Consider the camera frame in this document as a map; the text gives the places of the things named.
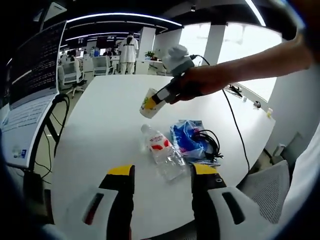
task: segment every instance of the small bottle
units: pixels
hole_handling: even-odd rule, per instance
[[[271,108],[269,108],[268,111],[266,112],[266,116],[268,118],[271,118],[272,113],[273,113],[273,110]]]
[[[142,125],[141,132],[160,173],[167,180],[173,180],[186,171],[186,163],[182,155],[161,132],[148,124]]]

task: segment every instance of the person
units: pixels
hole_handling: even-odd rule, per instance
[[[61,65],[65,64],[67,62],[68,56],[66,53],[63,53],[63,55],[61,56],[60,62]]]
[[[95,56],[95,47],[91,47],[91,51],[90,51],[90,57],[94,57]]]
[[[319,9],[319,1],[292,0],[309,26],[309,31],[317,33],[319,17],[311,9]],[[190,68],[178,82],[181,92],[171,104],[189,101],[197,97],[184,92],[184,87],[192,86],[202,95],[209,95],[223,89],[227,84],[252,79],[285,76],[310,68],[320,61],[320,48],[315,47],[299,31],[293,40],[283,42],[258,54],[213,66]],[[319,181],[320,171],[320,124],[307,149],[297,158],[292,182],[280,216],[279,223],[285,226],[308,199],[314,185]]]
[[[94,57],[99,57],[99,56],[100,56],[100,50],[99,50],[98,47],[95,47],[95,48],[94,48],[93,56],[94,56]]]
[[[138,51],[138,41],[134,38],[134,33],[130,32],[127,38],[122,40],[120,44],[120,66],[121,66],[121,74],[134,73],[134,63],[137,57]]]
[[[77,69],[79,69],[79,71],[80,71],[81,62],[80,62],[80,60],[78,58],[76,58],[76,50],[71,50],[71,51],[68,52],[68,58],[67,58],[66,62],[67,63],[74,62],[75,63],[75,67]]]

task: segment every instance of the paper cup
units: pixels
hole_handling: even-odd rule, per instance
[[[157,114],[157,112],[166,104],[165,101],[160,102],[152,109],[146,109],[145,105],[149,98],[151,98],[153,95],[155,95],[158,91],[154,88],[149,88],[148,92],[146,93],[144,100],[142,102],[142,105],[140,107],[140,113],[145,116],[148,119],[152,119],[154,115]]]

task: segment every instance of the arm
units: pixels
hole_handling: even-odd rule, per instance
[[[288,75],[308,69],[313,62],[311,51],[298,35],[263,52],[221,63],[221,67],[231,70],[232,82],[240,82]]]
[[[196,95],[189,94],[188,84],[192,83],[202,95],[212,94],[227,84],[284,76],[309,68],[314,62],[311,50],[305,45],[303,37],[281,43],[263,52],[223,62],[214,66],[190,68],[179,81],[181,92],[171,103],[188,101]]]

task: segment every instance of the round table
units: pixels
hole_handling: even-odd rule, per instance
[[[166,104],[153,119],[139,108],[149,88],[160,89],[171,77],[107,75],[93,79],[72,111],[53,163],[52,210],[59,227],[68,205],[91,186],[99,186],[109,169],[135,165],[132,239],[150,238],[177,229],[194,219],[191,176],[168,182],[143,150],[141,126],[169,135],[178,120],[202,120],[220,141],[224,155],[218,172],[228,186],[236,186],[248,167],[243,146],[222,91],[191,101]],[[275,125],[249,100],[227,93],[242,134],[250,167],[263,151]]]

